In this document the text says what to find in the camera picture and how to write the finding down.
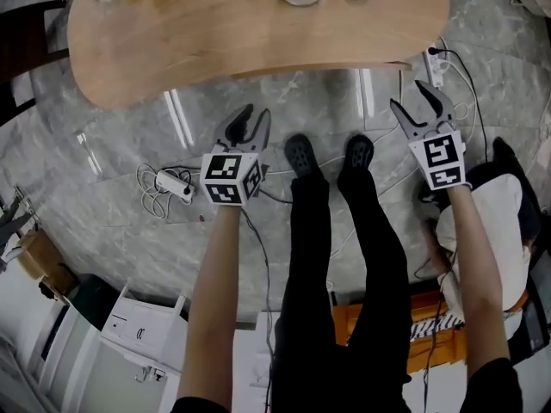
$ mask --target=table top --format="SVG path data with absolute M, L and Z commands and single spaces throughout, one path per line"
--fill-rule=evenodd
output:
M 448 12 L 449 0 L 75 0 L 68 41 L 80 89 L 114 108 L 216 77 L 408 59 Z

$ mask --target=person's arm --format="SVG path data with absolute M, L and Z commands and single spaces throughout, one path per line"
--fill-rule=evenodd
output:
M 461 302 L 467 334 L 467 375 L 486 363 L 509 358 L 498 265 L 466 186 L 448 190 L 457 236 Z
M 178 397 L 232 409 L 233 335 L 238 308 L 241 207 L 221 206 L 195 282 Z

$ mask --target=foot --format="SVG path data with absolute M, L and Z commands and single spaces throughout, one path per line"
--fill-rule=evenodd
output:
M 353 136 L 346 145 L 343 169 L 363 168 L 368 170 L 375 148 L 373 142 L 363 134 Z
M 321 173 L 310 140 L 303 134 L 295 134 L 285 143 L 285 157 L 297 177 Z
M 497 137 L 493 140 L 493 160 L 504 159 L 506 157 L 516 157 L 513 149 L 503 140 Z

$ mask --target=gray floor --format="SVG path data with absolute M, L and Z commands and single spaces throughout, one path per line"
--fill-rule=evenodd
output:
M 0 0 L 0 10 L 38 1 Z M 53 43 L 58 46 L 66 44 L 67 13 L 48 17 Z M 505 138 L 528 168 L 541 140 L 547 138 L 547 124 L 551 122 L 551 116 L 542 116 L 551 88 L 551 46 L 545 21 L 511 6 L 510 0 L 451 0 L 443 36 L 473 74 L 489 140 Z M 414 89 L 413 80 L 426 79 L 426 72 L 420 57 L 410 61 L 413 71 L 406 73 L 404 104 L 421 119 L 428 117 L 430 110 Z M 30 79 L 16 81 L 17 97 L 24 99 L 34 92 L 38 103 L 0 129 L 0 194 L 9 200 L 10 189 L 20 185 L 31 197 L 48 234 L 77 271 L 93 272 L 117 287 L 130 278 L 132 286 L 143 292 L 174 296 L 183 290 L 189 296 L 215 210 L 204 197 L 197 196 L 192 206 L 173 201 L 165 221 L 146 214 L 135 182 L 138 164 L 146 162 L 156 168 L 181 161 L 198 164 L 199 156 L 211 148 L 217 122 L 246 102 L 272 110 L 266 151 L 270 170 L 288 169 L 282 145 L 296 132 L 310 136 L 318 160 L 326 161 L 343 153 L 344 143 L 353 132 L 377 139 L 396 125 L 388 101 L 398 96 L 398 72 L 374 70 L 372 77 L 374 118 L 364 115 L 358 103 L 357 70 L 227 79 L 180 88 L 177 93 L 191 130 L 191 140 L 184 149 L 162 96 L 127 109 L 103 111 L 83 97 L 70 61 L 63 60 L 31 72 Z M 473 100 L 465 83 L 453 70 L 444 78 L 444 91 L 454 103 L 466 102 L 472 114 Z M 461 123 L 465 137 L 471 117 Z M 96 173 L 88 153 L 78 143 L 82 133 L 88 150 L 96 157 Z M 547 141 L 529 172 L 544 204 L 551 203 L 549 146 Z M 469 166 L 484 159 L 483 149 L 477 126 L 467 146 Z M 400 130 L 375 145 L 372 170 L 382 193 L 381 203 L 406 249 L 411 277 L 426 260 L 412 202 L 420 176 L 416 172 L 389 188 L 415 166 Z M 339 163 L 324 168 L 333 187 L 338 170 Z M 292 178 L 269 176 L 263 187 L 290 200 Z M 336 250 L 352 229 L 352 220 L 335 188 L 330 205 L 332 248 Z M 250 207 L 251 219 L 269 255 L 274 309 L 281 303 L 288 275 L 289 213 L 288 206 L 265 197 Z M 263 307 L 266 277 L 262 251 L 246 225 L 242 225 L 241 240 L 239 316 L 246 319 Z M 364 287 L 365 266 L 356 236 L 331 259 L 329 280 L 338 291 Z

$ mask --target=white power strip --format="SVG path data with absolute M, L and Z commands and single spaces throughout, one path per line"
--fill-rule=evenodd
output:
M 191 202 L 195 187 L 191 184 L 188 185 L 182 179 L 170 175 L 164 170 L 157 172 L 157 179 L 155 181 L 159 187 L 180 196 L 185 202 Z
M 436 47 L 436 45 L 432 43 L 429 47 Z M 443 75 L 447 69 L 442 68 L 443 62 L 438 55 L 429 54 L 428 48 L 423 51 L 423 58 L 429 74 L 429 83 L 440 89 L 444 85 Z

